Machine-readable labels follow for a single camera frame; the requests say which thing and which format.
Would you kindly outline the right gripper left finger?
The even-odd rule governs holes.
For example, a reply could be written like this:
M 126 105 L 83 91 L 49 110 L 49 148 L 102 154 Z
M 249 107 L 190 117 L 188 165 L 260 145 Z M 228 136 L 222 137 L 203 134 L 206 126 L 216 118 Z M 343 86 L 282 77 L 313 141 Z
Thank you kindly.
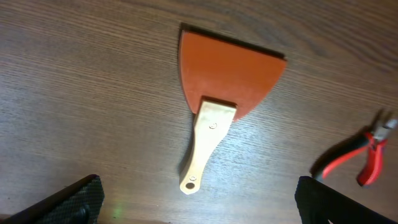
M 104 201 L 101 179 L 91 174 L 1 221 L 3 224 L 94 224 Z

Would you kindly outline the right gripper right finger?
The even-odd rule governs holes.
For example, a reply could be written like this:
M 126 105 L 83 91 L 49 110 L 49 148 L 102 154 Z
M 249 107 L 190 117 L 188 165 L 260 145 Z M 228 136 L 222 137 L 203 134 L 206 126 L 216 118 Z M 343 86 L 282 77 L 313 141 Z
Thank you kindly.
M 303 224 L 394 224 L 393 220 L 309 176 L 299 178 L 295 201 Z

